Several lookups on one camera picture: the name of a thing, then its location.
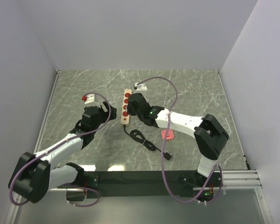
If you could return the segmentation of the beige power strip red sockets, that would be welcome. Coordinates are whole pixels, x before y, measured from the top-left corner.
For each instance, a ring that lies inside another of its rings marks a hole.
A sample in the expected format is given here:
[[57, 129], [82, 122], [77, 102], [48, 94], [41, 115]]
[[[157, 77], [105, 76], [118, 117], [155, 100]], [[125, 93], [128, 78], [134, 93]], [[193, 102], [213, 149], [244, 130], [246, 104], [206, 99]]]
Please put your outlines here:
[[127, 112], [127, 105], [128, 105], [128, 98], [132, 94], [131, 89], [125, 89], [123, 94], [123, 101], [122, 101], [122, 111], [121, 111], [121, 118], [120, 122], [123, 126], [129, 126], [130, 124], [130, 115]]

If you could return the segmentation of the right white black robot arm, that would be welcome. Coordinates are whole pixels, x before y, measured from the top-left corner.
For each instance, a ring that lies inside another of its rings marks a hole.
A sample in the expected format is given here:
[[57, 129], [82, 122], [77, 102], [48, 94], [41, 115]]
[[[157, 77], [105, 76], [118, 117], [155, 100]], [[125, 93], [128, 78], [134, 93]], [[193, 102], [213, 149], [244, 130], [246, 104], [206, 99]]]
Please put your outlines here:
[[131, 94], [126, 108], [129, 115], [137, 116], [147, 126], [169, 127], [194, 138], [202, 155], [195, 176], [196, 182], [200, 186], [211, 182], [211, 171], [229, 140], [228, 133], [213, 115], [194, 117], [171, 112], [161, 106], [150, 106], [141, 93]]

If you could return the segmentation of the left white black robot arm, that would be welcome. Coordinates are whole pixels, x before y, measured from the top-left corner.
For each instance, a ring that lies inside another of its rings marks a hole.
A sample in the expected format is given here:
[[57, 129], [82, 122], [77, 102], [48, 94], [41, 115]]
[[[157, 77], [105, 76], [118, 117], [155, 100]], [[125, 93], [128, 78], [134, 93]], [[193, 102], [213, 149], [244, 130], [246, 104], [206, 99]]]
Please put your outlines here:
[[25, 152], [20, 156], [8, 183], [12, 204], [22, 205], [14, 200], [14, 193], [27, 202], [36, 203], [48, 190], [63, 185], [80, 188], [85, 192], [89, 190], [89, 181], [81, 166], [72, 162], [60, 168], [56, 166], [66, 157], [88, 146], [98, 130], [108, 121], [116, 119], [117, 109], [108, 101], [104, 101], [103, 106], [106, 108], [100, 105], [85, 107], [82, 118], [62, 140], [36, 154]]

